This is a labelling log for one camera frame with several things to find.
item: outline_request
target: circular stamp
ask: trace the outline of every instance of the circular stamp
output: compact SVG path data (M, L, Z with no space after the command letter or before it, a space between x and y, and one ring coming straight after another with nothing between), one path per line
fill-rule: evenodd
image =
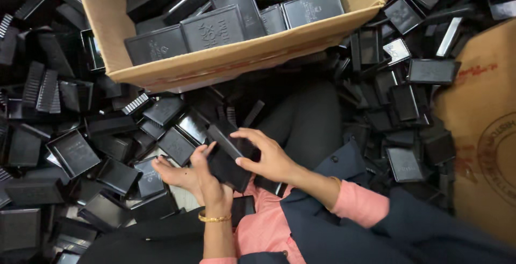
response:
M487 182L508 204L516 207L516 187L501 172L499 147L510 136L516 133L516 112L502 116L492 122L482 133L477 148L478 163Z

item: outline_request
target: pink sleeve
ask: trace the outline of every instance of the pink sleeve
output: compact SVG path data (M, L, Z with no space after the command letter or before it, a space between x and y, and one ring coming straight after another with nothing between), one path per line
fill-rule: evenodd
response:
M364 228L370 228L389 213L389 199L356 183L343 180L339 197L331 212L339 217L347 217Z
M199 264L236 264L236 258L211 258L203 259Z

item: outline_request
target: pink shirt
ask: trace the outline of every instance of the pink shirt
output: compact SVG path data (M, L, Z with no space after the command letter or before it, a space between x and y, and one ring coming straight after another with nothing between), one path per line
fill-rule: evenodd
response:
M288 186L283 197L287 197ZM251 181L243 195L255 197L256 214L246 215L235 231L238 257L257 252L283 252L290 264L305 264L280 206L281 198L257 188ZM370 228L389 213L389 199L355 183L342 181L341 191L331 212ZM236 264L237 258L203 259L201 264Z

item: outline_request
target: gold bracelet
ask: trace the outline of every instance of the gold bracelet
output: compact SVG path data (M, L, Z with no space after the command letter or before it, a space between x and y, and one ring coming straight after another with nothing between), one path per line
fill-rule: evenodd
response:
M227 216L221 216L221 217L206 217L206 210L202 210L199 212L199 221L205 222L205 223L220 223L224 221L231 220L231 214Z
M339 184L339 189L342 187L342 181L341 181L339 178L337 178L337 177L335 177L335 176L329 176L328 178L331 178L331 179L335 180L335 182L337 182L337 183ZM327 206L325 206L325 208L326 208L328 211L330 211L330 212L331 212L331 210L332 210L332 209L329 209Z
M342 186L342 181L341 181L339 178L337 178L337 177L335 177L335 176L330 176L330 178L331 178L331 179L334 179L337 183L339 183L339 187L341 187L341 186Z

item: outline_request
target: wrist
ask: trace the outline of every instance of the wrist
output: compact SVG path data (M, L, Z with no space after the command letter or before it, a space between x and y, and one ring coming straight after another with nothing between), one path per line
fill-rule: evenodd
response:
M303 186L303 182L312 174L310 170L300 165L294 166L292 170L287 183L295 187Z
M231 207L223 206L206 206L206 217L223 217L231 214Z

